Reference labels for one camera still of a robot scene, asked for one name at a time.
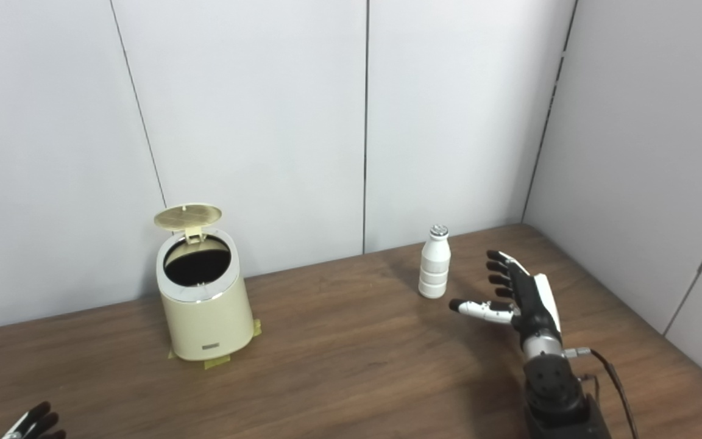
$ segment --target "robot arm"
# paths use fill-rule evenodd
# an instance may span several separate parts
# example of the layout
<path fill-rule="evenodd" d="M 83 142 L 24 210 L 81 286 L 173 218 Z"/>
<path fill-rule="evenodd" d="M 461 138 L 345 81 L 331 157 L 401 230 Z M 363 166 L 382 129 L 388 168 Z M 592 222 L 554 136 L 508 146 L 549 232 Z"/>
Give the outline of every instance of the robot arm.
<path fill-rule="evenodd" d="M 546 275 L 530 275 L 503 252 L 487 252 L 489 280 L 516 303 L 451 300 L 449 308 L 519 332 L 524 352 L 525 418 L 532 439 L 611 439 L 597 403 L 584 394 L 562 350 L 559 315 Z"/>

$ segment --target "black fingertip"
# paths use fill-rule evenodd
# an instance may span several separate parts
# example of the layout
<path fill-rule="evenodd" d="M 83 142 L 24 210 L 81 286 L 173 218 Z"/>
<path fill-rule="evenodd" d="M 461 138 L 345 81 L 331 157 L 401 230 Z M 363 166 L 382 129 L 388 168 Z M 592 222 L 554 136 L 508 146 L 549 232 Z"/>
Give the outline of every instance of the black fingertip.
<path fill-rule="evenodd" d="M 467 302 L 467 300 L 462 300 L 461 298 L 452 298 L 451 301 L 448 302 L 448 308 L 451 309 L 451 311 L 459 312 L 459 306 L 465 302 Z"/>
<path fill-rule="evenodd" d="M 506 287 L 511 286 L 511 280 L 505 276 L 500 276 L 499 274 L 493 274 L 489 276 L 489 281 L 495 285 L 503 285 Z"/>
<path fill-rule="evenodd" d="M 58 413 L 48 413 L 44 418 L 39 419 L 36 423 L 34 423 L 34 426 L 31 428 L 31 431 L 28 431 L 28 433 L 26 433 L 25 436 L 23 436 L 23 439 L 34 439 L 36 437 L 39 437 L 51 428 L 55 427 L 55 425 L 59 423 L 58 418 Z"/>
<path fill-rule="evenodd" d="M 497 250 L 487 250 L 487 257 L 493 261 L 504 262 L 505 258 Z"/>
<path fill-rule="evenodd" d="M 51 403 L 47 401 L 43 401 L 39 404 L 37 404 L 33 409 L 29 410 L 30 414 L 34 414 L 34 416 L 41 418 L 42 416 L 47 415 L 51 411 Z"/>
<path fill-rule="evenodd" d="M 487 261 L 487 269 L 503 274 L 508 274 L 508 267 L 497 261 Z"/>
<path fill-rule="evenodd" d="M 513 298 L 513 291 L 510 288 L 496 288 L 495 294 L 499 298 Z"/>

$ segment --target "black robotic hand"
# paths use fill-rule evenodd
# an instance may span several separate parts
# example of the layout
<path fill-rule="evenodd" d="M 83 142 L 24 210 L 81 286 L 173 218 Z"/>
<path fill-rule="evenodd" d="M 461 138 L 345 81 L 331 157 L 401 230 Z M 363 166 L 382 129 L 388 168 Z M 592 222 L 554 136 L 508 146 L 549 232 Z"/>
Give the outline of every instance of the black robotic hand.
<path fill-rule="evenodd" d="M 2 439 L 64 439 L 64 430 L 47 433 L 59 423 L 58 418 L 58 413 L 51 412 L 50 402 L 43 402 L 23 414 Z"/>

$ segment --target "yellow tape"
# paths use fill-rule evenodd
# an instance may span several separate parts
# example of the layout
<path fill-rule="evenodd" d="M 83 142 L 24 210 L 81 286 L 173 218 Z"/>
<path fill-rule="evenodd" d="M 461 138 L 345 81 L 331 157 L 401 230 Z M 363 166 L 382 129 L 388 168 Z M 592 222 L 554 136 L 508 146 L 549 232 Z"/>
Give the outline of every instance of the yellow tape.
<path fill-rule="evenodd" d="M 253 320 L 253 334 L 254 337 L 261 335 L 261 320 L 259 319 L 254 319 Z M 177 355 L 175 355 L 175 351 L 172 350 L 172 348 L 169 348 L 169 353 L 167 354 L 167 359 L 175 359 L 178 358 Z M 204 368 L 205 370 L 210 369 L 211 367 L 216 367 L 220 364 L 224 364 L 225 362 L 230 362 L 232 361 L 232 356 L 231 355 L 224 355 L 222 357 L 218 357 L 216 359 L 209 359 L 204 361 Z"/>
<path fill-rule="evenodd" d="M 255 319 L 253 322 L 253 334 L 254 337 L 261 335 L 261 320 Z"/>
<path fill-rule="evenodd" d="M 232 361 L 232 356 L 231 355 L 224 355 L 222 357 L 218 357 L 216 359 L 210 359 L 206 360 L 204 362 L 205 364 L 205 370 L 210 369 L 211 367 L 216 367 L 219 364 L 224 364 L 225 362 L 230 362 Z"/>

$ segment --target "cream trash can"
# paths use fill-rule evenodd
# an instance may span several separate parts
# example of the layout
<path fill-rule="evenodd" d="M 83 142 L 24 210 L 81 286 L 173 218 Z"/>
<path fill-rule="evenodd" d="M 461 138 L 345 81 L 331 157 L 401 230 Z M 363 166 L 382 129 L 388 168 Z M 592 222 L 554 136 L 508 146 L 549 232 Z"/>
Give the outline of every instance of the cream trash can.
<path fill-rule="evenodd" d="M 156 280 L 167 314 L 172 350 L 189 361 L 214 359 L 245 347 L 254 334 L 254 318 L 235 242 L 209 228 L 219 208 L 179 205 L 154 217 L 175 232 L 159 248 Z"/>

